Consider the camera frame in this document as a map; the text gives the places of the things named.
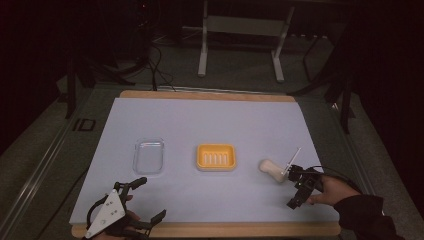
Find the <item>clear plastic container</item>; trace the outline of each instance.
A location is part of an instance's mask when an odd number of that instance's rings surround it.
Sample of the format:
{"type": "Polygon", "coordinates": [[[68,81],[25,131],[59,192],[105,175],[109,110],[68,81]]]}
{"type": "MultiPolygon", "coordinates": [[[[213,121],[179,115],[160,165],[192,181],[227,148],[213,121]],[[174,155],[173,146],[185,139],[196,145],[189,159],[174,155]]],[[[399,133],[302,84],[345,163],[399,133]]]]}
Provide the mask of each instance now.
{"type": "Polygon", "coordinates": [[[163,171],[165,144],[162,138],[142,138],[137,140],[133,170],[138,175],[159,174],[163,171]]]}

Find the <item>metal leg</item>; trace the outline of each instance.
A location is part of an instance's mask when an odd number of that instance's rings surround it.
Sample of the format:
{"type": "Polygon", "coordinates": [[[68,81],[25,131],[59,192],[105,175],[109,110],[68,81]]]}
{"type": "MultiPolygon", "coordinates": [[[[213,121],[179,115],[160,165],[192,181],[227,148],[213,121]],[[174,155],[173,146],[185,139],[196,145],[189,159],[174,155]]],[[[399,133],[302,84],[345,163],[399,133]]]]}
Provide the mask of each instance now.
{"type": "Polygon", "coordinates": [[[274,71],[275,71],[275,77],[277,78],[277,82],[284,81],[283,70],[281,68],[281,62],[280,62],[280,53],[281,53],[281,49],[283,48],[284,40],[287,37],[287,31],[289,30],[293,13],[294,13],[294,7],[291,7],[289,10],[289,14],[287,15],[287,19],[284,22],[283,28],[281,30],[280,41],[278,42],[277,48],[271,51],[272,62],[274,64],[274,71]]]}
{"type": "Polygon", "coordinates": [[[208,61],[208,1],[203,1],[203,34],[202,34],[202,50],[200,52],[199,77],[206,76],[206,65],[208,61]]]}

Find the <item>cable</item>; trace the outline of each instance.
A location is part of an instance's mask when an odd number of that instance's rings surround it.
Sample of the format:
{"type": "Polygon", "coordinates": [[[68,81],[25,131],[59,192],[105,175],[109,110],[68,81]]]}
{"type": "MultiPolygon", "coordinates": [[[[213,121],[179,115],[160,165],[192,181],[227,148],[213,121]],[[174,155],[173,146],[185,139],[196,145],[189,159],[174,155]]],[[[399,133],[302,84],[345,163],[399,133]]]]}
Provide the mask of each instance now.
{"type": "Polygon", "coordinates": [[[56,215],[59,213],[60,209],[65,204],[66,200],[68,199],[69,195],[71,195],[72,191],[74,190],[77,183],[82,179],[82,177],[88,172],[88,168],[86,168],[81,175],[75,180],[75,182],[72,184],[71,188],[69,189],[68,193],[66,194],[65,198],[60,203],[59,207],[56,209],[56,211],[53,213],[53,215],[50,217],[50,219],[47,221],[47,223],[44,225],[43,229],[41,229],[40,233],[38,233],[37,237],[34,238],[34,240],[40,239],[40,237],[43,235],[43,233],[46,231],[47,227],[50,226],[53,219],[56,217],[56,215]]]}

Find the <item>human hand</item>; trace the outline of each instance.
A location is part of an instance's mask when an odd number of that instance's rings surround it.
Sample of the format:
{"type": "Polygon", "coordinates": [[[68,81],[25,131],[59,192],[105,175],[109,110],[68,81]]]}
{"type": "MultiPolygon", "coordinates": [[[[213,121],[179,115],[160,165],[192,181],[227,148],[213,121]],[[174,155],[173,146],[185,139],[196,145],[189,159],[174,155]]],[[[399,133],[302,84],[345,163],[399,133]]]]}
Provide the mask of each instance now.
{"type": "Polygon", "coordinates": [[[324,192],[311,195],[307,200],[309,204],[321,203],[334,206],[342,199],[360,195],[358,191],[337,178],[323,175],[321,176],[321,181],[324,186],[324,192]]]}

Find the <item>wooden table edge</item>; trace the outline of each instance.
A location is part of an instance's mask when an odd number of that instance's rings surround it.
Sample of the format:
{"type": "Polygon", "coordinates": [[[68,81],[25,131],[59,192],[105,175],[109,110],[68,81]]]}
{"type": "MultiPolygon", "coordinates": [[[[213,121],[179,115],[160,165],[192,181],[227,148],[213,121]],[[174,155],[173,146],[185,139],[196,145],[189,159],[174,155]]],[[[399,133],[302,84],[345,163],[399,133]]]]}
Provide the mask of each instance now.
{"type": "MultiPolygon", "coordinates": [[[[307,237],[337,236],[338,222],[251,222],[251,223],[167,223],[155,226],[153,238],[215,238],[215,237],[307,237]]],[[[72,235],[81,238],[85,224],[72,226],[72,235]]]]}
{"type": "Polygon", "coordinates": [[[286,95],[246,94],[246,93],[211,93],[211,92],[157,92],[125,90],[120,98],[153,98],[153,99],[193,99],[224,101],[263,101],[263,102],[296,102],[294,97],[286,95]]]}

